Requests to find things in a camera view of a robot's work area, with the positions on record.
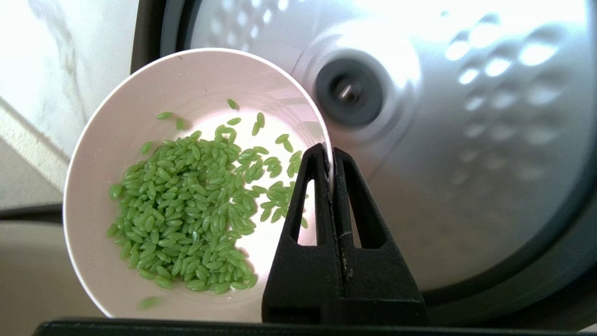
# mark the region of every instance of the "bowl rim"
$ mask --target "bowl rim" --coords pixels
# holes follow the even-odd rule
[[[197,48],[197,49],[179,51],[177,53],[173,53],[173,54],[167,55],[165,57],[159,58],[157,60],[154,60],[151,63],[146,64],[145,66],[143,66],[139,70],[137,70],[134,73],[132,73],[129,76],[127,76],[123,81],[121,81],[102,100],[102,102],[98,105],[98,107],[96,108],[96,110],[93,112],[93,114],[91,115],[91,117],[87,121],[85,127],[83,128],[83,131],[81,132],[81,135],[79,136],[79,139],[77,140],[77,143],[75,145],[75,149],[73,151],[73,155],[72,155],[72,157],[70,159],[69,166],[68,166],[68,169],[66,171],[66,179],[65,179],[65,182],[64,182],[63,205],[62,205],[63,229],[64,229],[64,239],[66,241],[66,247],[67,247],[67,251],[68,251],[68,254],[69,254],[70,263],[72,264],[72,267],[73,267],[73,269],[75,271],[75,274],[76,274],[77,278],[79,279],[79,282],[81,283],[81,285],[85,289],[85,292],[87,293],[87,295],[89,296],[89,298],[93,301],[93,303],[96,305],[96,307],[99,310],[101,310],[101,312],[104,315],[106,315],[107,317],[116,317],[116,316],[114,316],[112,313],[110,313],[109,311],[107,311],[103,307],[103,305],[101,305],[99,303],[99,301],[96,299],[96,297],[93,294],[93,292],[91,291],[91,289],[87,286],[87,283],[84,280],[83,275],[79,271],[77,263],[75,262],[75,259],[74,259],[74,256],[73,256],[73,252],[72,252],[72,248],[70,246],[70,239],[69,239],[69,234],[68,234],[68,232],[69,232],[68,213],[69,212],[68,212],[67,198],[68,198],[68,195],[69,195],[70,174],[71,174],[72,167],[75,164],[77,154],[79,152],[79,146],[81,146],[81,142],[82,142],[83,138],[85,137],[85,135],[87,134],[87,130],[91,127],[94,119],[96,118],[96,116],[100,112],[100,110],[102,110],[102,108],[104,107],[104,105],[106,104],[106,102],[110,98],[112,98],[112,96],[118,90],[120,90],[121,87],[123,87],[124,85],[126,85],[134,77],[138,76],[140,73],[148,70],[149,68],[152,68],[152,67],[154,67],[154,66],[156,66],[156,65],[158,65],[160,63],[163,63],[163,62],[168,62],[171,59],[175,59],[175,58],[177,58],[179,56],[183,56],[183,55],[187,55],[187,54],[213,53],[213,52],[236,54],[238,56],[248,57],[248,58],[253,59],[255,61],[261,62],[261,63],[267,65],[268,67],[274,69],[279,74],[283,75],[289,82],[291,82],[293,84],[294,87],[296,87],[300,91],[300,93],[303,95],[303,97],[307,100],[307,103],[312,108],[313,112],[315,113],[315,115],[316,115],[316,117],[317,117],[317,119],[319,121],[320,126],[322,127],[322,131],[323,131],[324,139],[325,139],[324,148],[326,150],[326,155],[327,155],[327,160],[328,160],[328,168],[329,168],[328,169],[328,183],[330,184],[330,192],[333,191],[333,180],[334,180],[333,179],[333,174],[334,174],[333,152],[332,152],[332,146],[331,146],[331,141],[330,141],[330,134],[328,132],[327,126],[325,125],[323,116],[321,115],[321,112],[319,111],[319,108],[317,107],[317,104],[315,104],[315,102],[309,96],[309,94],[307,93],[307,91],[288,72],[286,72],[285,70],[283,70],[279,66],[275,65],[274,63],[272,63],[272,62],[270,62],[270,61],[268,61],[268,60],[266,60],[266,59],[264,59],[262,57],[253,55],[251,53],[247,53],[245,51],[228,49],[228,48]]]

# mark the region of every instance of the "pile of green grains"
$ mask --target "pile of green grains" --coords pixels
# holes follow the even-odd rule
[[[171,116],[165,112],[157,118]],[[178,120],[177,129],[181,129]],[[228,125],[240,120],[231,119]],[[253,135],[263,126],[261,114]],[[257,276],[236,249],[236,240],[254,232],[251,217],[262,194],[269,201],[261,204],[261,221],[270,215],[272,222],[285,217],[294,183],[285,187],[278,181],[269,189],[256,185],[246,189],[245,183],[258,181],[266,170],[272,178],[280,174],[280,160],[264,159],[262,155],[269,154],[264,147],[242,150],[234,143],[236,130],[226,125],[216,129],[214,140],[200,137],[196,131],[183,139],[165,140],[147,160],[126,170],[122,182],[110,187],[120,214],[106,235],[122,246],[120,257],[128,259],[129,268],[160,287],[171,289],[173,282],[181,280],[196,292],[222,294],[230,288],[251,288]],[[279,139],[276,143],[291,152],[288,135]],[[152,146],[153,142],[146,142],[141,153],[147,154]],[[301,154],[297,151],[291,157],[291,178]]]

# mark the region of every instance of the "white bowl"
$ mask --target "white bowl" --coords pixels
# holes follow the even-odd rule
[[[229,108],[228,98],[238,103],[239,111]],[[187,129],[177,131],[173,119],[156,120],[164,111],[183,117]],[[257,111],[266,115],[266,127],[254,138],[250,133]],[[275,150],[272,154],[285,166],[284,158],[290,154],[275,145],[274,139],[290,133],[295,150],[324,143],[331,163],[327,130],[307,93],[282,69],[240,51],[206,48],[159,59],[122,82],[91,117],[70,162],[64,232],[77,276],[106,316],[261,321],[261,297],[282,220],[274,224],[256,220],[256,232],[237,242],[249,254],[259,281],[252,289],[224,295],[191,292],[182,283],[171,291],[159,288],[128,269],[128,263],[118,258],[120,247],[104,235],[118,213],[108,188],[122,179],[129,165],[144,157],[140,148],[146,141],[172,140],[196,129],[203,131],[202,138],[213,139],[215,127],[233,116],[243,118],[235,126],[236,143],[243,148],[263,145]],[[268,187],[272,182],[265,177],[253,184]],[[285,172],[275,180],[280,178],[290,181]],[[313,199],[306,203],[310,227],[301,231],[302,244],[315,242]],[[152,308],[138,310],[139,302],[151,296],[163,299]]]

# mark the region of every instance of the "countertop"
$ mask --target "countertop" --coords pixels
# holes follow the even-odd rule
[[[0,3],[0,210],[61,202],[85,124],[130,73],[138,5]]]

